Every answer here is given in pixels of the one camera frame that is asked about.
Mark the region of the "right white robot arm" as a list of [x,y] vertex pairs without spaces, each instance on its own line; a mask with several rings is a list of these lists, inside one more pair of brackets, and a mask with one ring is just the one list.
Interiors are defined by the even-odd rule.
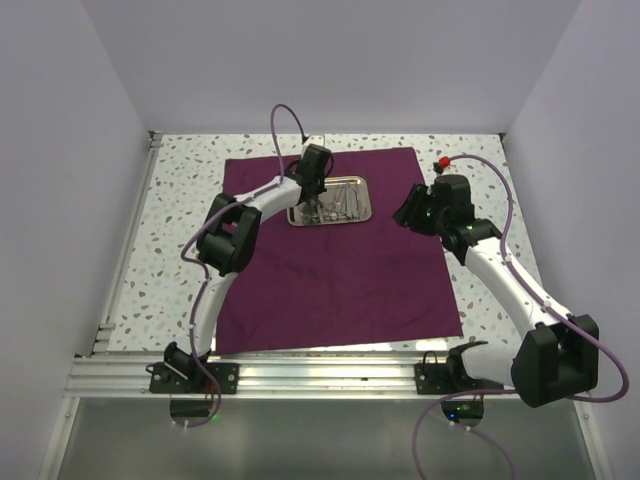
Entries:
[[488,288],[521,337],[517,346],[468,342],[450,349],[444,366],[451,389],[468,392],[504,385],[530,407],[586,392],[597,385],[599,328],[588,315],[574,316],[537,284],[502,246],[502,232],[475,215],[468,180],[442,175],[414,185],[395,222],[440,239],[444,249]]

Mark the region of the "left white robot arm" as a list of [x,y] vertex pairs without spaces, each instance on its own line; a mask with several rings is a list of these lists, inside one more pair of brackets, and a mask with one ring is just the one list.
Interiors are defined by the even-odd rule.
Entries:
[[184,245],[180,258],[203,269],[204,279],[195,295],[186,336],[170,343],[164,364],[185,392],[215,385],[205,366],[218,316],[234,280],[249,265],[261,224],[274,215],[326,191],[325,180],[334,165],[327,148],[309,143],[301,157],[266,184],[240,195],[221,193],[213,200],[206,220]]

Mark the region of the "purple surgical drape cloth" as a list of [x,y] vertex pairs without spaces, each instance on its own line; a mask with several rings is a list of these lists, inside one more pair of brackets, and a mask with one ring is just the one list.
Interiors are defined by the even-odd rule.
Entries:
[[234,354],[457,337],[460,317],[440,241],[394,213],[423,181],[410,147],[342,152],[337,176],[368,187],[370,219],[299,227],[263,221],[253,258],[217,320],[216,350]]

